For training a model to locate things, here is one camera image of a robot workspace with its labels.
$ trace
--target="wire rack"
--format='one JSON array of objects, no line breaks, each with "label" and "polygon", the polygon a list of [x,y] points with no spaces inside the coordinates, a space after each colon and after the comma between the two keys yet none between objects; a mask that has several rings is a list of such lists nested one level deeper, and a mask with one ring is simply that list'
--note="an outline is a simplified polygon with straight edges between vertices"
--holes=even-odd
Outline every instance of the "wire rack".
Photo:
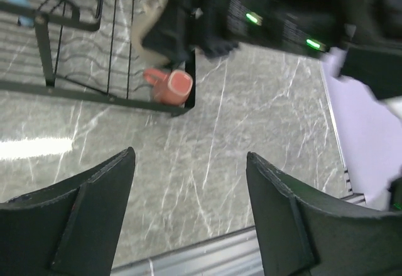
[{"label": "wire rack", "polygon": [[[180,115],[195,105],[195,85],[183,107],[151,100],[146,65],[131,47],[131,23],[142,0],[30,0],[31,9],[0,5],[0,88],[106,102]],[[18,26],[19,15],[35,27]],[[195,57],[183,65],[195,82]]]}]

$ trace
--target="green led light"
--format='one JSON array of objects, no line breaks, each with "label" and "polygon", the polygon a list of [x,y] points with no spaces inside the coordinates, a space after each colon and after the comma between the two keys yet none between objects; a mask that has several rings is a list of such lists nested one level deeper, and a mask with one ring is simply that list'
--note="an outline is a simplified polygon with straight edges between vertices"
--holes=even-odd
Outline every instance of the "green led light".
[{"label": "green led light", "polygon": [[307,42],[308,46],[310,46],[310,47],[312,47],[312,48],[314,48],[316,50],[321,49],[321,44],[319,44],[318,42],[315,42],[315,41],[313,41],[311,39],[306,40],[306,42]]},{"label": "green led light", "polygon": [[246,14],[246,17],[249,21],[252,21],[253,23],[258,23],[258,19],[257,17],[254,17],[253,15],[251,15],[250,13]]}]

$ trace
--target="marble floor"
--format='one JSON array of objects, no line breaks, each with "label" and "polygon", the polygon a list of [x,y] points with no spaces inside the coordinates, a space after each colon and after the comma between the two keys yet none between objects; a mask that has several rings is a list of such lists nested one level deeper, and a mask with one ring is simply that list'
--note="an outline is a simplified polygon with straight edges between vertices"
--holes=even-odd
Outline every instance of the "marble floor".
[{"label": "marble floor", "polygon": [[[110,17],[108,7],[105,17]],[[130,20],[123,8],[119,12],[122,55]],[[1,24],[6,16],[0,16]],[[103,20],[102,30],[110,35]],[[35,48],[28,46],[35,39],[24,38],[0,31],[0,78],[42,82],[17,75],[21,68],[40,75],[36,54],[22,54]],[[97,33],[85,38],[109,42]],[[85,38],[66,46],[63,55],[83,50],[101,64],[102,50],[87,48]],[[116,62],[116,70],[126,64]],[[104,72],[92,62],[65,59],[59,68],[86,71],[102,83]],[[197,57],[197,75],[196,107],[178,118],[0,91],[0,202],[71,177],[132,146],[137,166],[117,266],[252,225],[248,151],[326,193],[347,195],[318,62],[243,45],[215,62]]]}]

